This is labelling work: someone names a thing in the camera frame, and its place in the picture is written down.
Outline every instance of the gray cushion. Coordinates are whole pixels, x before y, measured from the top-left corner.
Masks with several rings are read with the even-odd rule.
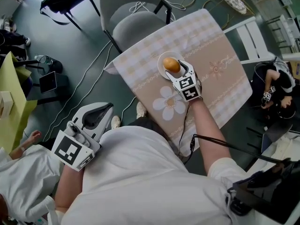
[[[112,37],[122,51],[127,50],[166,23],[152,12],[136,12],[125,17],[115,27]]]

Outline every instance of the white bowl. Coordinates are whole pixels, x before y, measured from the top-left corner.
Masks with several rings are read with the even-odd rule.
[[[178,52],[174,52],[174,51],[167,51],[160,55],[160,57],[157,60],[158,71],[165,79],[169,80],[168,76],[165,74],[166,69],[163,65],[163,61],[165,58],[173,58],[175,60],[184,60],[184,59],[183,59],[183,56],[181,56],[181,54],[179,54]],[[185,74],[185,72],[186,72],[186,70],[182,66],[180,67],[180,71],[178,73],[172,73],[169,71],[169,73],[172,74],[174,77],[175,77],[175,75],[177,77],[183,76]]]

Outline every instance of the orange egg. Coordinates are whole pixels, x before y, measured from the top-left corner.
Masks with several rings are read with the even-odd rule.
[[[180,71],[180,64],[174,58],[165,58],[163,60],[163,65],[165,69],[167,69],[170,72],[177,73]]]

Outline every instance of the white shirt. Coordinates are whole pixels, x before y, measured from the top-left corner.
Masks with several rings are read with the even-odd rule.
[[[35,222],[54,203],[49,196],[58,182],[63,163],[51,152],[35,145],[21,158],[12,160],[0,149],[0,194],[8,214],[20,221]]]
[[[62,225],[229,225],[225,196],[246,173],[230,158],[208,177],[189,173],[159,134],[135,126],[105,133],[103,149],[85,167],[82,193]]]

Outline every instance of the tablecloth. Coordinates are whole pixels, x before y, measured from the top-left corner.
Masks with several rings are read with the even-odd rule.
[[[251,96],[250,83],[236,53],[206,9],[176,20],[130,47],[109,64],[107,71],[117,70],[175,146],[188,105],[158,72],[158,58],[166,51],[180,53],[193,65],[202,81],[204,102],[220,128]],[[190,111],[180,145],[183,156],[190,154],[194,133]]]

